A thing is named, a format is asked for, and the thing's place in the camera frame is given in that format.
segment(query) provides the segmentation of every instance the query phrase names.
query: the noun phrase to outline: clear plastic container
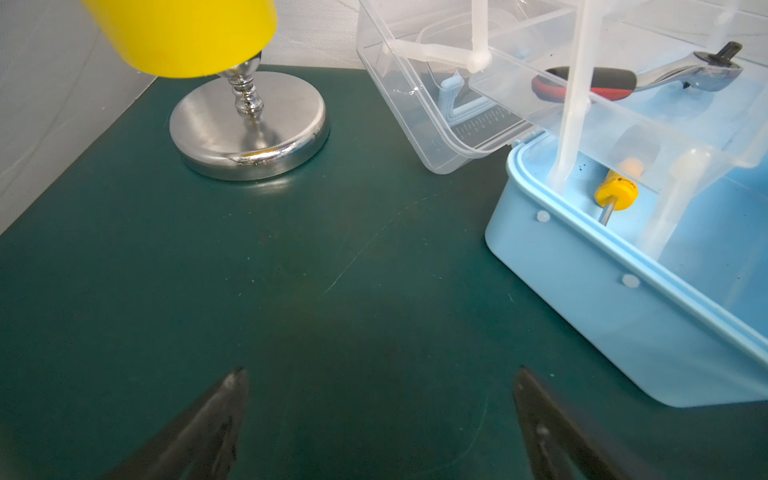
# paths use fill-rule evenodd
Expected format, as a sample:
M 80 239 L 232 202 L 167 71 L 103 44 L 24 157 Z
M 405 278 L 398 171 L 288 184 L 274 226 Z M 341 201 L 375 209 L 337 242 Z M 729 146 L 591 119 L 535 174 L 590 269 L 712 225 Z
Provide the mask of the clear plastic container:
M 427 168 L 447 174 L 512 143 L 531 125 L 468 87 L 465 68 L 395 55 L 398 40 L 472 48 L 470 0 L 361 0 L 357 51 Z M 490 35 L 559 7 L 540 0 L 488 4 Z
M 694 0 L 656 0 L 643 3 L 618 17 L 602 21 L 596 65 L 622 68 L 642 73 L 682 59 L 695 51 L 712 51 L 691 40 L 706 41 L 711 35 L 694 35 L 684 25 L 668 28 L 669 17 L 695 18 L 689 25 L 693 31 L 712 32 L 718 18 L 727 15 L 725 7 Z M 558 135 L 564 105 L 539 98 L 531 87 L 537 77 L 565 87 L 566 82 L 548 68 L 568 65 L 574 40 L 577 9 L 564 5 L 548 17 L 539 17 L 498 32 L 491 38 L 493 61 L 484 71 L 472 76 L 470 86 L 492 98 L 510 111 Z M 610 101 L 589 94 L 591 105 L 584 119 L 579 151 L 608 167 L 631 156 L 611 155 L 619 137 L 631 127 L 639 126 L 660 145 L 658 158 L 648 165 L 640 177 L 634 178 L 654 191 L 667 183 L 675 161 L 696 150 L 706 158 L 706 167 L 696 182 L 701 191 L 734 166 L 754 167 L 768 150 L 768 18 L 739 12 L 730 28 L 748 18 L 749 35 L 734 32 L 718 35 L 723 40 L 743 40 L 734 61 L 743 70 L 733 82 L 720 91 L 686 88 L 673 81 L 627 98 Z M 660 26 L 649 22 L 660 22 Z M 631 172 L 621 172 L 632 176 Z

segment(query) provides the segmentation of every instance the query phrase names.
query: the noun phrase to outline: white backdrop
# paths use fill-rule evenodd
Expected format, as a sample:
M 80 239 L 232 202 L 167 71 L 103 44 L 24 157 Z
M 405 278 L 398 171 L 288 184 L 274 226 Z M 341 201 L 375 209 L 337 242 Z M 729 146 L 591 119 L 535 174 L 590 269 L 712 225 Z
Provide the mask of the white backdrop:
M 0 2 L 0 232 L 152 82 L 78 0 Z
M 275 0 L 275 6 L 277 33 L 264 63 L 362 68 L 355 52 L 358 0 Z

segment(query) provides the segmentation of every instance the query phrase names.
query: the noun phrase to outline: white rivet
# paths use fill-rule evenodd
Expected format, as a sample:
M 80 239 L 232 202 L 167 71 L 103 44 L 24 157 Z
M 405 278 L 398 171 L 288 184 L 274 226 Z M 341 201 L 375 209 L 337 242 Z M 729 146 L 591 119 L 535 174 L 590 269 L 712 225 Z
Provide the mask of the white rivet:
M 640 286 L 640 279 L 631 273 L 626 273 L 621 277 L 621 282 L 630 288 L 638 288 Z

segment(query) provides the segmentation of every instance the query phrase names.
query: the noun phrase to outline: plastic handle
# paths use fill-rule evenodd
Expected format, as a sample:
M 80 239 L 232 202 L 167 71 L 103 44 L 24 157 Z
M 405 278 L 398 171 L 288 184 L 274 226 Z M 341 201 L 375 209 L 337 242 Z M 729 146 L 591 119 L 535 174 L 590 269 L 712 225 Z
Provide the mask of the plastic handle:
M 568 90 L 565 92 L 558 158 L 547 176 L 547 186 L 558 194 L 565 192 L 565 184 L 576 165 L 581 129 L 590 107 L 589 87 L 598 56 L 604 7 L 602 0 L 584 0 L 576 14 L 570 61 L 573 71 L 570 72 Z
M 569 67 L 549 68 L 547 73 L 568 80 Z M 620 100 L 629 97 L 637 87 L 637 75 L 633 71 L 621 68 L 595 67 L 592 74 L 590 91 L 608 100 Z M 546 78 L 536 75 L 531 80 L 531 89 L 544 101 L 562 103 L 565 101 L 567 88 Z
M 637 248 L 650 258 L 658 260 L 661 256 L 711 161 L 710 152 L 693 148 L 677 158 L 670 167 L 667 185 L 659 194 L 654 212 L 637 238 Z
M 437 61 L 477 73 L 491 63 L 488 50 L 488 0 L 472 0 L 472 50 L 439 44 L 421 44 L 396 38 L 389 41 L 396 55 L 419 61 Z

